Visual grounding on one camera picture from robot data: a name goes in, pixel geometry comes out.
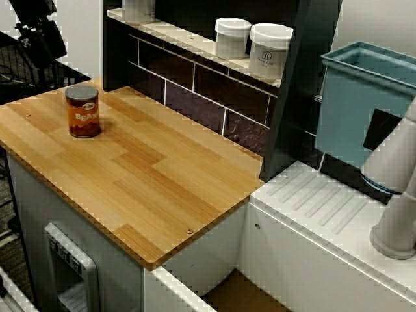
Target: dark tile backsplash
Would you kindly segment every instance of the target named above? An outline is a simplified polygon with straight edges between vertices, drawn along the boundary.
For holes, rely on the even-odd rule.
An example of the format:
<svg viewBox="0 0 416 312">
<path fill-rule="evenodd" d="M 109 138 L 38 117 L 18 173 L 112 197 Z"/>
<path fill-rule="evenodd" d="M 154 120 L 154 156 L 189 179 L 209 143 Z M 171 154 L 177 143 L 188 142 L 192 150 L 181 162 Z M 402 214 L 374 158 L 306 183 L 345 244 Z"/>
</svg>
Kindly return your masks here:
<svg viewBox="0 0 416 312">
<path fill-rule="evenodd" d="M 192 53 L 190 51 L 187 51 L 181 47 L 178 47 L 174 44 L 170 44 L 170 43 L 166 43 L 165 45 L 166 50 L 172 51 L 178 55 L 181 55 L 182 57 L 185 57 L 189 60 L 192 60 L 194 62 L 197 62 L 199 64 L 202 64 L 204 66 L 207 66 L 209 68 L 212 68 L 213 70 L 216 70 L 220 73 L 224 73 L 227 74 L 228 73 L 228 68 L 225 67 L 224 65 L 221 65 L 217 62 L 214 62 L 213 60 L 209 60 L 208 58 L 205 57 L 201 57 L 195 53 Z"/>
<path fill-rule="evenodd" d="M 236 78 L 244 83 L 248 83 L 251 86 L 255 86 L 256 88 L 259 88 L 261 90 L 264 90 L 266 92 L 269 92 L 273 95 L 277 95 L 279 92 L 279 88 L 276 86 L 272 86 L 270 84 L 264 83 L 260 80 L 257 80 L 253 77 L 247 76 L 243 73 L 240 73 L 237 70 L 229 70 L 229 76 L 232 78 Z"/>
<path fill-rule="evenodd" d="M 163 104 L 164 80 L 162 78 L 129 64 L 129 86 Z"/>
<path fill-rule="evenodd" d="M 194 64 L 163 49 L 140 41 L 140 65 L 192 90 Z"/>
<path fill-rule="evenodd" d="M 169 82 L 166 106 L 219 134 L 222 131 L 225 108 Z"/>
<path fill-rule="evenodd" d="M 224 136 L 263 157 L 269 131 L 269 129 L 258 123 L 234 112 L 227 111 Z"/>
<path fill-rule="evenodd" d="M 138 41 L 132 36 L 127 37 L 127 60 L 134 64 L 138 64 Z"/>
<path fill-rule="evenodd" d="M 133 64 L 129 64 L 129 86 L 264 155 L 270 131 L 264 125 L 268 102 L 277 88 L 237 73 L 230 78 L 228 67 L 138 29 L 133 29 L 130 37 L 132 51 L 127 52 L 127 60 Z M 276 104 L 276 98 L 271 98 L 268 119 Z"/>
<path fill-rule="evenodd" d="M 269 95 L 212 70 L 196 67 L 195 91 L 263 124 Z"/>
</svg>

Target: ridged surface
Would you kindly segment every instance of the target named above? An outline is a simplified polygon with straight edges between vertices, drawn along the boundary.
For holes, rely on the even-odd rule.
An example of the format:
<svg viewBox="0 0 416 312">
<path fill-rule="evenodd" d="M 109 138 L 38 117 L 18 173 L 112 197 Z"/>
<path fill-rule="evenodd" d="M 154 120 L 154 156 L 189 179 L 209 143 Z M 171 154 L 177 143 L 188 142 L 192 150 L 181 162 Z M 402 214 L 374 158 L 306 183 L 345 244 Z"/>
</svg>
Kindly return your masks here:
<svg viewBox="0 0 416 312">
<path fill-rule="evenodd" d="M 416 304 L 416 257 L 390 259 L 370 243 L 385 205 L 300 162 L 255 191 L 250 202 Z"/>
</svg>

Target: wooden board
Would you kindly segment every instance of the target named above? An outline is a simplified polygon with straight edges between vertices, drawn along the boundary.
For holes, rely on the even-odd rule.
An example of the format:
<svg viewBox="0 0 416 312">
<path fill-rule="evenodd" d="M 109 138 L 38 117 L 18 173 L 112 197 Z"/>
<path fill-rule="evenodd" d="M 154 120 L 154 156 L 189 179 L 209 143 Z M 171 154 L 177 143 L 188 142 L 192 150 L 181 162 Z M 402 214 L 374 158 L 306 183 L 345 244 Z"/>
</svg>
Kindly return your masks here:
<svg viewBox="0 0 416 312">
<path fill-rule="evenodd" d="M 1 106 L 0 144 L 147 269 L 263 184 L 260 156 L 129 87 L 84 84 L 99 90 L 98 136 L 69 134 L 63 88 Z"/>
</svg>

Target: shelf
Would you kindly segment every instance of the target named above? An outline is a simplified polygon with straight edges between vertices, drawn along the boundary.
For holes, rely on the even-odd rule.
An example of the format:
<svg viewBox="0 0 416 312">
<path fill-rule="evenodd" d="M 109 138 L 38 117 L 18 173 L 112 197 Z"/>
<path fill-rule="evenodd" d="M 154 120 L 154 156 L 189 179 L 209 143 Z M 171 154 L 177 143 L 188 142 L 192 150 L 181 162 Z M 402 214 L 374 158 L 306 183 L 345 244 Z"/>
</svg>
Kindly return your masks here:
<svg viewBox="0 0 416 312">
<path fill-rule="evenodd" d="M 58 296 L 59 301 L 69 312 L 87 312 L 84 282 L 75 284 Z"/>
<path fill-rule="evenodd" d="M 248 55 L 241 60 L 226 60 L 215 55 L 215 44 L 216 42 L 206 39 L 200 35 L 194 34 L 193 32 L 185 29 L 176 27 L 172 24 L 156 19 L 153 23 L 139 25 L 129 21 L 124 21 L 122 18 L 122 11 L 120 8 L 114 10 L 108 10 L 107 15 L 117 21 L 120 21 L 126 25 L 134 27 L 143 33 L 150 34 L 156 38 L 174 44 L 175 46 L 186 49 L 187 51 L 193 52 L 201 57 L 212 60 L 216 63 L 224 65 L 232 70 L 236 70 L 247 76 L 253 77 L 259 81 L 267 83 L 271 86 L 280 87 L 281 79 L 270 80 L 262 77 L 253 75 L 248 70 L 248 64 L 250 59 Z"/>
</svg>

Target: blue bin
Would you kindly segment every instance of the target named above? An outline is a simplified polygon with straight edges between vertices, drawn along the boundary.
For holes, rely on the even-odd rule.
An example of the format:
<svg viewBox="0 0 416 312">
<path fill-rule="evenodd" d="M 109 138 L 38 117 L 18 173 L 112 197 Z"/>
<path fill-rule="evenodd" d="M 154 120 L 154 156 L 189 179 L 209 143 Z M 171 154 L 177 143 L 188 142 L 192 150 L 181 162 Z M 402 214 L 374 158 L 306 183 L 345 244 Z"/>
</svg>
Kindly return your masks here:
<svg viewBox="0 0 416 312">
<path fill-rule="evenodd" d="M 327 66 L 315 147 L 356 168 L 375 109 L 403 117 L 416 96 L 416 58 L 365 42 L 322 55 Z"/>
</svg>

